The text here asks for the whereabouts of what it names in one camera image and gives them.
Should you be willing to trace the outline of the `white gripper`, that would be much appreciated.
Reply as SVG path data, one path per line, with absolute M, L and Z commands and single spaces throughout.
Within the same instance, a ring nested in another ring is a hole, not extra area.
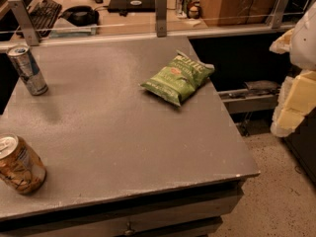
M 301 69 L 316 70 L 316 2 L 297 22 L 270 46 L 269 51 L 289 52 L 290 62 Z M 273 114 L 271 133 L 287 137 L 316 108 L 316 72 L 302 71 L 286 77 L 281 85 Z

